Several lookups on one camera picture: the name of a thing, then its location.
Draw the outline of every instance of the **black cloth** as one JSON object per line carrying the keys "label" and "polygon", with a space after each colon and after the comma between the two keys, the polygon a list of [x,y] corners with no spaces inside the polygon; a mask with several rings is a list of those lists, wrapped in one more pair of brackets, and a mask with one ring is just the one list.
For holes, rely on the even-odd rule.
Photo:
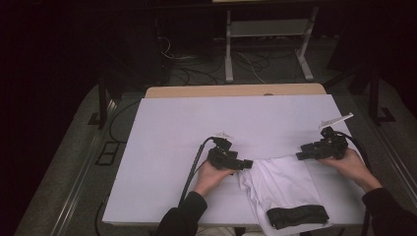
{"label": "black cloth", "polygon": [[196,235],[198,222],[207,208],[208,205],[201,195],[190,192],[179,207],[171,208],[162,218],[156,235]]}
{"label": "black cloth", "polygon": [[417,235],[417,216],[403,209],[387,189],[373,190],[362,201],[371,213],[375,235]]}
{"label": "black cloth", "polygon": [[275,207],[267,211],[267,216],[275,229],[282,229],[288,226],[300,224],[328,222],[328,213],[320,205],[302,205],[294,208]]}

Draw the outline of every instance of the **wire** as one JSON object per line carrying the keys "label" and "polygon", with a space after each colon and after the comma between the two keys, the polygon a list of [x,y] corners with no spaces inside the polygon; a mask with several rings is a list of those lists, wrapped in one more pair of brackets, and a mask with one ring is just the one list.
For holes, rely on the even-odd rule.
{"label": "wire", "polygon": [[[213,60],[206,60],[206,61],[204,61],[204,62],[199,62],[199,63],[195,63],[195,64],[188,64],[188,65],[184,65],[184,64],[182,64],[182,63],[176,63],[176,66],[179,66],[179,67],[190,67],[190,66],[198,66],[198,65],[203,65],[203,64],[206,64],[206,63],[209,63],[209,62],[212,62]],[[223,62],[224,62],[224,57],[222,57],[222,59],[220,60],[220,63],[213,69],[213,70],[211,70],[211,71],[201,71],[202,73],[205,73],[205,74],[211,74],[211,73],[214,73],[214,72],[216,72],[216,71],[218,71],[220,68],[221,68],[221,66],[223,65]]]}
{"label": "wire", "polygon": [[[335,131],[335,133],[336,134],[339,134],[339,135],[341,135],[343,137],[345,137],[348,140],[350,140],[353,143],[353,145],[356,146],[356,148],[358,148],[359,153],[361,153],[361,155],[362,155],[362,159],[363,159],[363,161],[365,163],[365,166],[372,173],[371,164],[370,164],[369,159],[368,159],[368,154],[366,153],[366,150],[362,146],[362,144],[359,141],[353,139],[352,137],[350,137],[350,136],[348,136],[346,134],[343,134],[343,133],[338,132],[338,131]],[[364,223],[363,223],[363,226],[362,226],[361,236],[365,236],[365,235],[368,234],[368,228],[369,228],[370,218],[371,218],[371,215],[370,215],[368,209],[365,208],[365,216],[364,216]]]}
{"label": "wire", "polygon": [[207,77],[211,78],[211,80],[210,80],[209,82],[200,82],[201,84],[209,84],[211,81],[214,81],[214,83],[215,83],[216,85],[218,85],[218,81],[217,81],[217,80],[220,80],[219,78],[216,78],[216,77],[214,77],[214,76],[212,76],[211,74],[206,73],[206,72],[202,72],[202,71],[198,71],[198,70],[189,69],[189,68],[185,68],[185,67],[182,67],[182,66],[175,66],[175,67],[173,67],[173,68],[174,68],[174,69],[179,69],[179,70],[182,70],[182,71],[192,72],[192,73],[195,73],[195,74],[205,75],[205,76],[207,76]]}
{"label": "wire", "polygon": [[225,55],[225,51],[222,50],[217,50],[217,49],[212,49],[210,51],[210,53],[204,53],[204,52],[200,52],[201,55],[199,56],[193,56],[190,58],[185,58],[182,59],[181,61],[176,61],[177,64],[182,64],[182,66],[195,66],[195,65],[202,65],[205,64],[207,62],[211,62],[212,58],[217,57],[217,56],[224,56]]}
{"label": "wire", "polygon": [[[233,54],[236,54],[237,55],[237,57],[235,57],[233,54],[232,54],[232,59],[235,61],[235,63],[241,68],[241,69],[243,69],[243,70],[245,70],[245,71],[252,71],[253,69],[255,69],[255,71],[257,71],[257,72],[260,72],[261,70],[263,70],[263,69],[265,69],[265,68],[267,68],[268,66],[269,66],[269,60],[268,60],[268,58],[264,58],[264,59],[262,59],[262,60],[258,60],[258,61],[250,61],[249,63],[248,63],[248,60],[245,58],[245,57],[243,57],[241,54],[239,55],[238,54],[238,52],[232,52]],[[262,65],[261,64],[261,62],[262,61],[267,61],[267,65]],[[251,68],[251,69],[247,69],[246,67],[244,67],[243,65],[241,65],[241,64],[244,64],[244,65],[249,65],[249,66],[251,66],[252,65],[252,67],[253,67],[253,69]]]}
{"label": "wire", "polygon": [[199,172],[199,169],[202,167],[202,165],[204,165],[207,162],[207,160],[203,161],[202,164],[200,164],[200,166],[196,169],[196,171],[194,171],[194,175],[196,175],[197,172]]}
{"label": "wire", "polygon": [[188,60],[188,59],[195,59],[195,58],[199,58],[199,56],[184,56],[184,57],[175,57],[175,55],[174,54],[169,54],[169,55],[167,55],[166,53],[169,51],[169,49],[171,48],[171,41],[167,38],[167,37],[164,37],[164,36],[160,36],[159,37],[159,39],[164,39],[167,43],[168,43],[168,46],[167,46],[167,48],[165,49],[165,51],[164,52],[160,52],[162,55],[164,55],[165,57],[167,57],[167,58],[169,58],[169,59],[171,59],[171,60]]}
{"label": "wire", "polygon": [[184,80],[184,79],[183,79],[181,76],[179,76],[179,75],[171,75],[171,77],[176,77],[176,78],[178,78],[179,80],[181,80],[182,82],[184,82],[184,85],[182,85],[182,86],[193,86],[193,85],[189,84],[189,82],[190,82],[190,76],[188,77],[187,81],[186,81],[186,80]]}
{"label": "wire", "polygon": [[139,102],[140,102],[140,100],[137,100],[137,101],[135,101],[135,102],[133,102],[133,103],[129,104],[128,106],[126,106],[125,108],[123,108],[121,111],[119,111],[119,113],[117,113],[117,114],[114,116],[113,120],[111,120],[111,123],[110,123],[110,128],[108,129],[108,135],[110,136],[110,138],[111,138],[113,141],[118,142],[118,143],[121,143],[121,144],[126,144],[126,143],[127,143],[127,141],[119,141],[118,139],[114,138],[113,133],[112,133],[113,123],[114,123],[114,121],[116,120],[116,118],[117,118],[120,114],[122,114],[122,113],[123,113],[124,111],[126,111],[128,108],[132,107],[133,105],[135,105],[135,104],[137,104],[137,103],[139,103]]}
{"label": "wire", "polygon": [[94,218],[94,230],[95,230],[95,234],[97,236],[100,236],[100,231],[98,230],[98,216],[100,215],[101,209],[103,208],[104,204],[107,203],[108,197],[110,196],[110,194],[106,195],[103,199],[103,201],[101,202],[101,204],[98,206],[97,212],[95,213],[95,218]]}
{"label": "wire", "polygon": [[[258,64],[262,69],[269,67],[269,65],[270,65],[269,58],[273,54],[273,51],[271,51],[269,53],[269,55],[267,55],[267,56],[263,56],[263,55],[261,55],[259,53],[251,53],[251,54],[254,55],[254,56],[256,56],[256,57],[260,57],[261,58],[258,61],[252,61],[252,64]],[[265,66],[263,66],[261,64],[261,62],[264,62],[264,61],[267,62],[267,64]]]}
{"label": "wire", "polygon": [[194,86],[194,85],[190,84],[190,80],[191,80],[192,76],[190,75],[190,73],[187,70],[183,70],[181,68],[173,68],[173,69],[180,70],[180,71],[184,72],[185,75],[187,76],[187,81],[185,81],[180,76],[173,75],[173,76],[176,76],[177,78],[179,78],[181,81],[184,82],[184,85],[183,86]]}
{"label": "wire", "polygon": [[266,84],[266,82],[263,80],[263,79],[261,79],[259,76],[258,76],[258,74],[257,74],[257,72],[255,71],[255,69],[254,69],[254,66],[252,65],[252,62],[245,56],[245,55],[243,55],[242,53],[239,53],[239,52],[236,52],[236,54],[238,54],[238,55],[240,55],[240,56],[242,56],[242,57],[244,57],[247,61],[248,61],[248,63],[251,65],[251,68],[252,68],[252,71],[254,72],[254,74],[255,74],[255,76],[262,82],[262,83],[264,83],[264,84]]}
{"label": "wire", "polygon": [[191,167],[190,173],[188,174],[188,178],[187,178],[187,181],[185,183],[183,192],[181,194],[180,203],[178,204],[178,206],[180,206],[184,202],[185,195],[187,194],[187,191],[188,191],[188,187],[190,186],[191,180],[193,180],[194,174],[196,173],[195,171],[196,171],[197,163],[199,162],[199,159],[200,159],[200,156],[202,155],[203,149],[205,148],[205,145],[209,140],[212,140],[212,137],[207,138],[200,145],[200,148],[199,148],[199,151],[197,152],[196,158],[194,158],[193,166]]}
{"label": "wire", "polygon": [[341,236],[346,228],[341,228],[337,236]]}

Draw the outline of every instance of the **black fabric strip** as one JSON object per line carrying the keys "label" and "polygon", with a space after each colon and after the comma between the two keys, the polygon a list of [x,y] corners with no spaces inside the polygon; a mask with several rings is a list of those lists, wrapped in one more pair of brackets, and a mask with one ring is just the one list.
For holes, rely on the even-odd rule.
{"label": "black fabric strip", "polygon": [[295,208],[272,208],[267,211],[270,225],[275,229],[297,226],[305,223],[328,222],[328,214],[323,206],[305,205]]}

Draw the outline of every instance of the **black cable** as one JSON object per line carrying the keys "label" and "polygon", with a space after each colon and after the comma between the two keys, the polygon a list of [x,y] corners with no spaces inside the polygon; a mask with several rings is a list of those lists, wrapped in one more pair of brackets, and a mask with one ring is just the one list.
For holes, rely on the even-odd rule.
{"label": "black cable", "polygon": [[107,203],[107,199],[108,196],[110,194],[106,195],[103,199],[103,201],[101,202],[101,204],[99,205],[97,212],[95,213],[95,218],[94,218],[94,230],[95,230],[95,234],[97,236],[100,236],[100,231],[98,230],[98,216],[100,215],[101,209],[103,208],[104,204]]}
{"label": "black cable", "polygon": [[[359,153],[361,154],[362,159],[365,163],[365,166],[372,173],[371,164],[370,164],[369,159],[368,159],[368,154],[366,153],[365,148],[359,143],[359,141],[357,141],[357,140],[353,139],[352,137],[350,137],[346,134],[343,134],[341,132],[335,131],[335,133],[345,137],[348,140],[350,140],[352,142],[352,144],[354,146],[356,146],[356,148],[358,148]],[[362,226],[361,236],[366,236],[368,234],[370,219],[371,219],[371,214],[369,213],[368,209],[365,208],[365,216],[364,216],[364,223],[363,223],[363,226]]]}
{"label": "black cable", "polygon": [[113,134],[112,134],[112,131],[111,131],[111,128],[113,127],[113,123],[114,123],[114,121],[116,120],[116,118],[121,114],[121,113],[123,113],[125,110],[127,110],[129,107],[132,107],[133,105],[135,105],[136,103],[138,103],[138,102],[140,102],[140,100],[137,100],[137,101],[135,101],[135,102],[133,102],[133,103],[131,103],[131,104],[129,104],[128,106],[126,106],[125,108],[123,108],[121,111],[119,111],[119,113],[117,113],[115,116],[114,116],[114,118],[113,118],[113,120],[111,120],[111,123],[110,123],[110,128],[108,129],[108,135],[110,136],[110,138],[113,140],[113,141],[115,141],[115,142],[118,142],[118,143],[121,143],[121,144],[126,144],[127,142],[126,141],[119,141],[119,140],[117,140],[116,138],[114,138],[114,136],[113,136]]}
{"label": "black cable", "polygon": [[[214,81],[216,85],[218,85],[217,80],[220,80],[219,78],[216,78],[216,77],[210,75],[209,73],[202,72],[202,71],[197,71],[197,70],[193,70],[193,69],[189,69],[189,68],[185,68],[185,67],[181,67],[181,66],[176,66],[175,69],[181,69],[183,71],[188,71],[188,72],[192,72],[192,73],[196,73],[196,74],[205,75],[205,76],[211,78],[211,80]],[[206,82],[206,83],[205,82],[200,82],[200,83],[201,84],[209,84],[209,82]]]}
{"label": "black cable", "polygon": [[221,53],[216,52],[211,56],[201,55],[201,56],[196,56],[195,58],[178,59],[175,61],[175,64],[179,66],[199,66],[199,65],[212,62],[213,58],[216,58],[218,56],[224,57],[224,52],[221,52]]}
{"label": "black cable", "polygon": [[207,71],[207,72],[204,72],[204,73],[207,73],[207,74],[211,74],[211,73],[214,73],[214,72],[216,72],[216,71],[218,71],[218,70],[220,70],[220,68],[221,68],[221,66],[223,65],[223,62],[224,62],[224,53],[222,54],[222,59],[220,60],[220,63],[218,64],[218,66],[216,66],[215,67],[215,69],[214,70],[211,70],[211,71]]}
{"label": "black cable", "polygon": [[337,236],[341,236],[343,234],[344,230],[345,230],[345,228],[341,228],[339,233],[337,234]]}
{"label": "black cable", "polygon": [[[263,70],[264,68],[266,68],[266,67],[263,67],[263,66],[259,63],[259,61],[258,61],[257,63],[254,63],[254,62],[252,62],[252,61],[248,61],[249,59],[246,59],[246,58],[243,56],[243,54],[242,54],[242,53],[240,53],[240,52],[234,52],[234,53],[232,54],[232,59],[235,61],[236,65],[237,65],[238,67],[240,67],[240,68],[241,68],[242,70],[244,70],[244,71],[249,71],[249,72],[252,72],[252,71],[254,70],[255,72],[260,72],[261,70]],[[252,65],[252,67],[253,67],[254,69],[252,70],[252,67],[251,67],[251,69],[245,68],[242,64],[244,64],[244,65],[249,65],[249,66],[251,66],[251,65]]]}
{"label": "black cable", "polygon": [[[267,56],[264,56],[264,55],[262,55],[262,54],[260,54],[260,53],[255,53],[255,52],[251,52],[251,53],[249,53],[249,54],[252,54],[252,55],[254,55],[254,56],[256,56],[256,57],[260,57],[261,59],[260,60],[258,60],[258,61],[251,61],[252,62],[252,64],[260,64],[260,66],[261,67],[263,67],[263,68],[267,68],[267,67],[269,67],[270,66],[270,62],[269,62],[269,58],[270,58],[270,56],[273,54],[273,51],[271,51]],[[263,61],[266,61],[267,62],[267,64],[265,65],[265,66],[263,66],[262,64],[261,64],[261,62],[263,62]]]}
{"label": "black cable", "polygon": [[187,75],[187,81],[183,80],[183,79],[182,79],[180,76],[178,76],[178,75],[172,75],[172,74],[171,74],[171,76],[175,76],[175,77],[179,78],[181,81],[183,81],[183,82],[184,82],[184,85],[183,85],[183,86],[193,86],[193,85],[191,85],[191,84],[190,84],[191,75],[190,75],[190,73],[189,73],[188,71],[183,70],[183,69],[181,69],[181,68],[173,68],[173,69],[174,69],[174,70],[179,70],[179,71],[184,72],[184,73]]}
{"label": "black cable", "polygon": [[197,172],[199,171],[199,169],[202,167],[202,165],[204,165],[207,162],[207,160],[203,161],[202,164],[200,164],[200,166],[196,169],[196,171],[194,171],[194,175],[197,174]]}
{"label": "black cable", "polygon": [[206,143],[207,143],[209,140],[212,140],[212,137],[207,138],[207,139],[206,139],[206,140],[205,140],[205,141],[204,141],[204,142],[200,145],[200,148],[199,148],[199,151],[197,152],[196,158],[194,158],[194,163],[193,163],[193,166],[191,167],[191,169],[190,169],[190,173],[188,174],[187,182],[185,183],[185,186],[184,186],[183,192],[182,192],[182,194],[181,194],[180,203],[178,204],[178,206],[180,206],[180,205],[184,202],[185,195],[187,194],[187,191],[188,191],[188,187],[190,186],[191,180],[193,180],[193,177],[194,177],[194,174],[195,174],[195,170],[196,170],[197,163],[199,162],[199,159],[200,159],[200,156],[202,155],[203,149],[205,148],[205,145],[206,145]]}

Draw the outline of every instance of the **white cloth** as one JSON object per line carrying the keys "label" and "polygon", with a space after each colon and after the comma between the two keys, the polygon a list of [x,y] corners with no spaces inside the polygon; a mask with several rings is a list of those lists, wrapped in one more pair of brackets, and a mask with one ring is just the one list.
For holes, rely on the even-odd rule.
{"label": "white cloth", "polygon": [[323,205],[305,161],[298,160],[295,155],[254,160],[251,169],[239,172],[239,184],[241,190],[247,190],[255,218],[267,236],[283,236],[331,226],[329,221],[279,230],[270,225],[267,211],[271,208]]}

